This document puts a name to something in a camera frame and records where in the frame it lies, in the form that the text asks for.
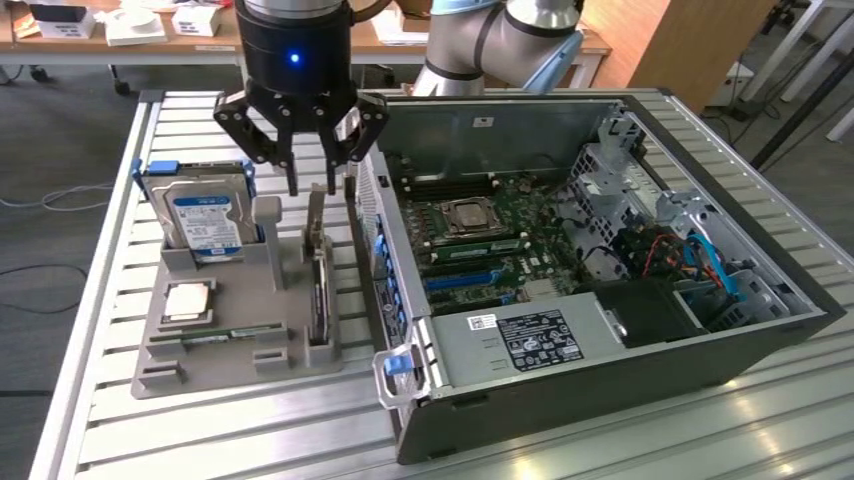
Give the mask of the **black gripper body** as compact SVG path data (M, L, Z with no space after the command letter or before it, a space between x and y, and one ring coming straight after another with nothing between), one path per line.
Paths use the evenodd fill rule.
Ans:
M315 107L339 121L355 104L352 8L347 5L239 5L248 78L269 93L252 107L268 121L317 130Z

